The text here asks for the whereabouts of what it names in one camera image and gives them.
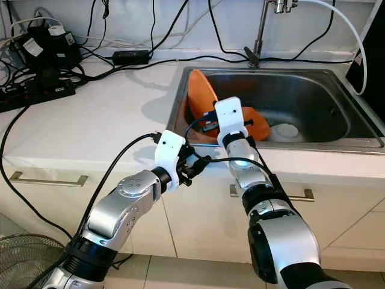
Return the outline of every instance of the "metal handle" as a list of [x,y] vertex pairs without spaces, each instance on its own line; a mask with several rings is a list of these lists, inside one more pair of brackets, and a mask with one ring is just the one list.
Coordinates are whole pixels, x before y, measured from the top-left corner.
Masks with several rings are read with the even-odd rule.
[[289,196],[290,200],[299,200],[302,202],[315,202],[313,191],[311,188],[305,188],[303,190],[305,196]]
[[83,187],[87,176],[80,176],[77,182],[67,182],[67,181],[47,181],[44,179],[20,179],[22,172],[14,172],[10,178],[11,182],[18,182],[21,184],[37,184],[37,185],[62,185],[65,187]]
[[[289,196],[289,199],[298,200],[300,202],[315,202],[312,189],[305,188],[303,193],[304,196]],[[239,197],[236,193],[235,185],[230,185],[230,197]]]

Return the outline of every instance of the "stainless steel sink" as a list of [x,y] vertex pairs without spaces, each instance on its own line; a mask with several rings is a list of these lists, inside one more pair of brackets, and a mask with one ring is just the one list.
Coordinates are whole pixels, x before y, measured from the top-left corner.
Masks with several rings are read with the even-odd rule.
[[[180,135],[194,120],[187,101],[193,69],[207,76],[219,100],[237,96],[242,106],[253,107],[266,118],[272,135],[258,142],[259,147],[385,153],[379,131],[356,107],[342,83],[333,72],[318,69],[187,67],[167,125]],[[294,134],[277,135],[285,127]],[[188,137],[194,145],[218,145],[215,138],[193,129]]]

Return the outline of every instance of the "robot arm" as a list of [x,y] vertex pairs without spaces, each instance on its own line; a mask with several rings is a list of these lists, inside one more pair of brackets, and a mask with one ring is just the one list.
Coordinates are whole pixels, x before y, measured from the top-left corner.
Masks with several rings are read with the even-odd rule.
[[[215,104],[218,143],[229,157],[259,161],[246,139],[241,103],[228,98]],[[314,233],[294,208],[276,175],[245,161],[231,161],[230,171],[248,215],[248,241],[254,271],[265,282],[287,289],[351,288],[327,276]]]
[[[258,161],[257,150],[246,139],[241,103],[229,98],[215,104],[220,133],[218,143],[229,157]],[[92,209],[81,238],[66,247],[68,257],[55,268],[43,289],[103,289],[103,280],[136,221],[166,190],[191,184],[208,164],[198,160],[188,169],[193,149],[185,139],[164,131],[155,152],[153,170],[121,180]],[[257,275],[282,289],[351,289],[327,276],[320,267],[317,240],[291,204],[276,175],[246,161],[231,161],[249,220],[248,240]]]

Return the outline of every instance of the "fan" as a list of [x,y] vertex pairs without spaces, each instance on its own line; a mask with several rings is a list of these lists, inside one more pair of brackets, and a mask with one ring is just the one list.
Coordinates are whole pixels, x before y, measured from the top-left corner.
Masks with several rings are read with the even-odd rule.
[[0,238],[0,289],[25,289],[59,259],[64,246],[43,235]]

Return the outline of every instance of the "white countertop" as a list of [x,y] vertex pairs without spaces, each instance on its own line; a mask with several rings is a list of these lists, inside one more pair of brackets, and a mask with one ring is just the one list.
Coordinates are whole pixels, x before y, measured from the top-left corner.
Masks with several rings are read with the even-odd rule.
[[[165,129],[186,66],[246,67],[246,64],[216,61],[160,64],[115,73],[78,88],[74,96],[33,105],[8,137],[5,163],[16,167],[106,170],[131,140]],[[309,63],[263,63],[262,67],[327,68],[342,81],[347,68],[343,64]],[[85,68],[88,74],[94,74],[108,66],[90,60]],[[18,111],[0,114],[0,134]],[[211,155],[223,155],[220,148],[202,149]],[[151,140],[142,141],[115,169],[132,173],[152,168],[154,151]],[[260,152],[270,169],[285,181],[385,185],[385,155],[283,149]]]

